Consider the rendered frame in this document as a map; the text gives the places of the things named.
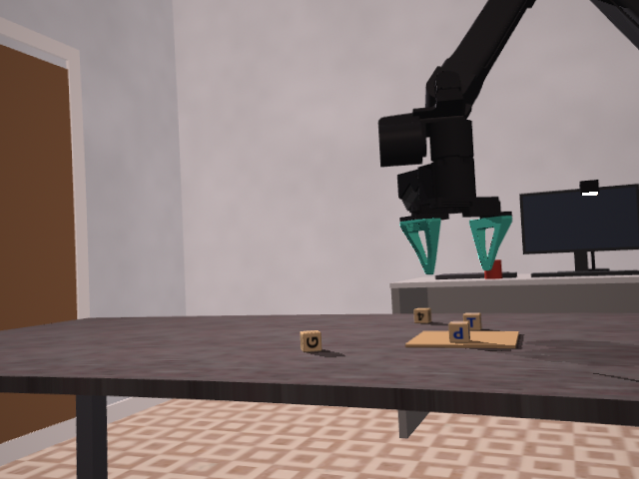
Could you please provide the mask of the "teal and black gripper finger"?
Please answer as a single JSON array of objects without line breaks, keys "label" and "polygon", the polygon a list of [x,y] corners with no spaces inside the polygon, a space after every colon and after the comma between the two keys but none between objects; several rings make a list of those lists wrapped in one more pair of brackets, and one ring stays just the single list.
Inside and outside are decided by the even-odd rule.
[{"label": "teal and black gripper finger", "polygon": [[[434,274],[441,219],[400,222],[400,228],[414,248],[425,274]],[[418,232],[425,232],[427,255]]]},{"label": "teal and black gripper finger", "polygon": [[[492,270],[498,249],[512,223],[512,216],[500,216],[469,221],[478,257],[483,270]],[[485,230],[494,228],[487,256],[485,248]]]}]

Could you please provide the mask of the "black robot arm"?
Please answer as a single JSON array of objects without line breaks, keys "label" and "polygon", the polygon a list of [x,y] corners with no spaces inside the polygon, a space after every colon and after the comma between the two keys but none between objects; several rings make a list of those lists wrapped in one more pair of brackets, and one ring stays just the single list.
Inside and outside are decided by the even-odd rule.
[{"label": "black robot arm", "polygon": [[[472,105],[528,3],[532,8],[535,1],[486,2],[453,54],[428,79],[425,108],[378,120],[381,167],[422,164],[426,137],[432,162],[443,160],[446,165],[447,158],[460,157],[464,164],[465,158],[474,157],[472,121],[467,120]],[[639,0],[590,1],[639,50]],[[418,169],[419,174],[414,170],[397,175],[398,197],[410,213],[411,203],[436,198],[434,163]]]}]

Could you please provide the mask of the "tan flat mat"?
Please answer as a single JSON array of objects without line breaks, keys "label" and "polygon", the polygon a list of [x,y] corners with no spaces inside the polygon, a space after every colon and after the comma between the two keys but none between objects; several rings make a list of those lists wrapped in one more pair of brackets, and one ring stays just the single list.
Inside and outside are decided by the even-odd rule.
[{"label": "tan flat mat", "polygon": [[448,331],[423,331],[405,347],[516,348],[519,331],[470,331],[469,342],[449,342]]}]

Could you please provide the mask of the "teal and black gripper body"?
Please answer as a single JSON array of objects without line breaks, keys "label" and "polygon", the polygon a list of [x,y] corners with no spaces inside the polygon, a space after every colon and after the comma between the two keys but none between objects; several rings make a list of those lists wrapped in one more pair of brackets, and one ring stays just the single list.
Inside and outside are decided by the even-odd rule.
[{"label": "teal and black gripper body", "polygon": [[[430,219],[449,220],[449,214],[461,214],[463,218],[492,218],[512,216],[502,212],[499,197],[477,197],[475,187],[474,158],[460,157],[436,160],[436,198],[411,203],[411,216],[399,218],[400,222]],[[429,205],[430,204],[430,205]],[[458,207],[458,208],[448,208]],[[433,210],[431,210],[433,209]]]}]

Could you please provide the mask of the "tan letter block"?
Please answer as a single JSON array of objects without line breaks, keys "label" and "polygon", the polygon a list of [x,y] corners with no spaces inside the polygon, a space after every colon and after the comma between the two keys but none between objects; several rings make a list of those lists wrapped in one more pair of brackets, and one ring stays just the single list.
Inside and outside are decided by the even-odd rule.
[{"label": "tan letter block", "polygon": [[448,325],[449,342],[469,342],[470,328],[468,321],[452,321]]},{"label": "tan letter block", "polygon": [[301,331],[301,350],[303,352],[321,351],[321,333],[317,330]]},{"label": "tan letter block", "polygon": [[414,310],[414,323],[430,323],[430,322],[431,322],[430,308],[417,308]]},{"label": "tan letter block", "polygon": [[480,330],[482,328],[481,313],[465,313],[463,321],[469,322],[470,330]]}]

